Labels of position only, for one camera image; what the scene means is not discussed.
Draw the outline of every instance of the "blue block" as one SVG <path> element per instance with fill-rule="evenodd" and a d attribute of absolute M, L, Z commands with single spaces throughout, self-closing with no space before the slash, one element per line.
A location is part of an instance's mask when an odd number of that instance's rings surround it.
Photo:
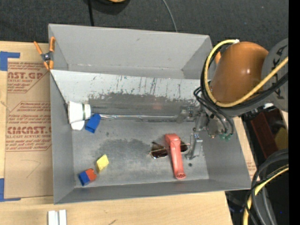
<path fill-rule="evenodd" d="M 95 133 L 99 122 L 101 120 L 101 116 L 99 114 L 94 114 L 90 120 L 87 122 L 85 130 L 91 132 L 91 133 Z"/>
<path fill-rule="evenodd" d="M 85 171 L 80 173 L 78 175 L 78 178 L 83 186 L 88 185 L 88 183 L 90 182 L 90 179 Z"/>

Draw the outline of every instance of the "black carpet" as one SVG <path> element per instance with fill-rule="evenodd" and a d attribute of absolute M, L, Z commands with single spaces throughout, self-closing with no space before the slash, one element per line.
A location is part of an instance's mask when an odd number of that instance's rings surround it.
<path fill-rule="evenodd" d="M 288 37 L 289 0 L 165 0 L 178 32 L 269 50 Z M 162 0 L 107 5 L 92 0 L 95 26 L 175 31 Z M 87 0 L 0 0 L 0 40 L 48 42 L 49 23 L 90 25 Z"/>

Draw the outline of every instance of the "red handle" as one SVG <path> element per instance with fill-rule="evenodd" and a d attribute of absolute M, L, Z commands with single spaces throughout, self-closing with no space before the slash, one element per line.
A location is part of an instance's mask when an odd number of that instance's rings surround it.
<path fill-rule="evenodd" d="M 184 179 L 186 174 L 183 169 L 182 156 L 180 152 L 180 138 L 176 134 L 166 134 L 165 139 L 170 146 L 172 163 L 173 163 L 173 172 L 175 178 Z"/>

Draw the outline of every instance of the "gray metal tray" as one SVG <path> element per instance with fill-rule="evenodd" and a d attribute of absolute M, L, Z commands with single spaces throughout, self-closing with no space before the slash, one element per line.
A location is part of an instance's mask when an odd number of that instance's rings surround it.
<path fill-rule="evenodd" d="M 67 101 L 87 103 L 111 93 L 164 96 L 195 104 L 192 91 L 199 86 L 211 49 L 209 36 L 50 24 L 51 36 L 56 38 L 55 69 L 50 76 L 54 203 L 250 187 L 237 135 L 225 142 L 201 132 L 201 154 L 192 160 L 182 155 L 187 177 L 177 180 L 170 156 L 153 159 L 149 155 L 151 142 L 176 133 L 189 143 L 194 122 L 104 118 L 94 134 L 85 129 L 72 131 L 68 123 Z M 120 57 L 113 56 L 113 48 Z M 95 169 L 103 154 L 109 165 L 83 187 L 78 174 Z"/>

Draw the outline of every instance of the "wooden table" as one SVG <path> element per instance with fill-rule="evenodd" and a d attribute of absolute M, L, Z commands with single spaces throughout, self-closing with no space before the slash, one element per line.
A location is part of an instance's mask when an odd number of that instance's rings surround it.
<path fill-rule="evenodd" d="M 48 44 L 40 44 L 47 52 Z M 38 59 L 33 43 L 1 42 L 0 51 Z M 0 71 L 0 178 L 4 176 L 7 72 Z M 234 120 L 252 177 L 256 166 L 241 119 Z M 68 225 L 232 225 L 225 192 L 54 205 L 52 196 L 0 202 L 0 224 L 46 225 L 49 210 L 67 210 Z"/>

